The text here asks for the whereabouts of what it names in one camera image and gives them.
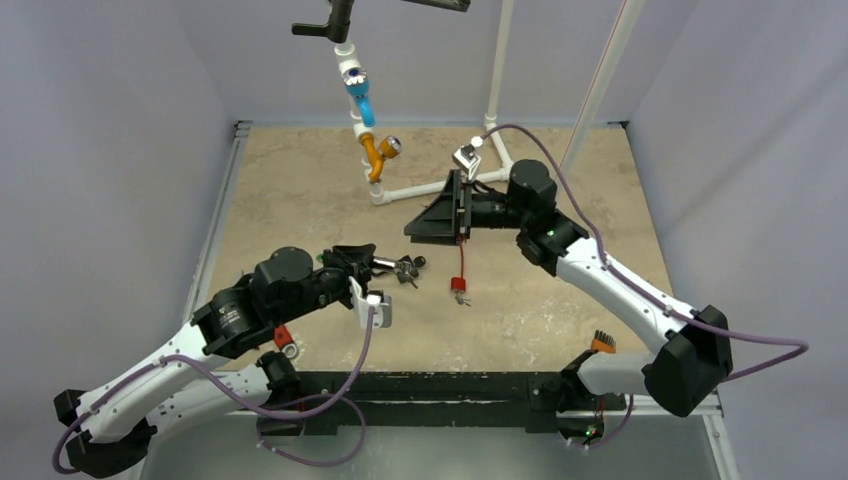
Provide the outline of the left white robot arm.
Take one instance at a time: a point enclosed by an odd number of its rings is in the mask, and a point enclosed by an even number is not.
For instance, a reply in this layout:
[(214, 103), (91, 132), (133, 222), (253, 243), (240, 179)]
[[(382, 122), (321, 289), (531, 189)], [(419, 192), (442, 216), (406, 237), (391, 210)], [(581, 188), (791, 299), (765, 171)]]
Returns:
[(334, 246), (314, 261), (300, 248), (280, 248), (129, 371), (96, 389), (57, 395), (54, 407), (66, 429), (52, 453), (54, 470), (113, 476), (143, 460), (151, 445), (235, 406), (297, 423), (343, 401), (346, 386), (300, 396), (281, 354), (234, 374), (222, 367), (271, 341), (279, 326), (333, 303), (354, 311), (367, 331), (379, 326), (391, 302), (367, 288), (375, 253), (372, 244)]

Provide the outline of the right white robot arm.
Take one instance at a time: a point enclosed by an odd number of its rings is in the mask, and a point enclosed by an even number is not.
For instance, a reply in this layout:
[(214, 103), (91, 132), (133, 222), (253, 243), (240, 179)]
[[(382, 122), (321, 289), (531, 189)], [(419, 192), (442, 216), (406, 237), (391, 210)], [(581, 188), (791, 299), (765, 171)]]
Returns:
[(521, 254), (569, 283), (628, 326), (645, 355), (591, 347), (562, 371), (563, 401), (584, 407), (605, 394), (647, 395), (686, 417), (733, 370), (723, 312), (700, 310), (661, 292), (604, 254), (599, 240), (562, 213), (557, 185), (538, 160), (513, 165), (503, 192), (477, 192), (452, 170), (443, 190), (404, 228), (411, 242), (452, 245), (474, 228), (514, 229)]

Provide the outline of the black padlock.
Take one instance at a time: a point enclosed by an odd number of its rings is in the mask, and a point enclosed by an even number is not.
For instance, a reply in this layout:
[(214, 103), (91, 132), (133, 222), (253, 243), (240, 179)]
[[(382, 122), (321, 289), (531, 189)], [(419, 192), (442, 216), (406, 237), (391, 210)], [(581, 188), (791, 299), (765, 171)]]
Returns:
[(396, 277), (400, 283), (413, 283), (419, 278), (420, 269), (425, 265), (426, 259), (423, 256), (405, 255), (397, 263)]

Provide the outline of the silver key bunch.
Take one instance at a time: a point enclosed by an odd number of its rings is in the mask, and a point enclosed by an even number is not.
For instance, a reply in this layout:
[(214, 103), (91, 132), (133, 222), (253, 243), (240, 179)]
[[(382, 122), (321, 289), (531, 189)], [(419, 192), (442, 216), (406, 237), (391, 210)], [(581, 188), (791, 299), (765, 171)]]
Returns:
[(410, 284), (415, 289), (419, 288), (416, 283), (420, 276), (419, 269), (412, 261), (399, 260), (395, 264), (394, 272), (401, 284)]

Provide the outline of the red cable lock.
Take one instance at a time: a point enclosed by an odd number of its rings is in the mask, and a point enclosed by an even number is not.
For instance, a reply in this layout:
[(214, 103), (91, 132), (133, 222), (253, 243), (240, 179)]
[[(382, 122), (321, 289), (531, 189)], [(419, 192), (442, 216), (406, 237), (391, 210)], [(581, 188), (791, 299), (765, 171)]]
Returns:
[(465, 278), (465, 249), (464, 241), (459, 240), (457, 243), (459, 266), (457, 275), (450, 280), (450, 289), (456, 297), (461, 297), (467, 292), (467, 283)]

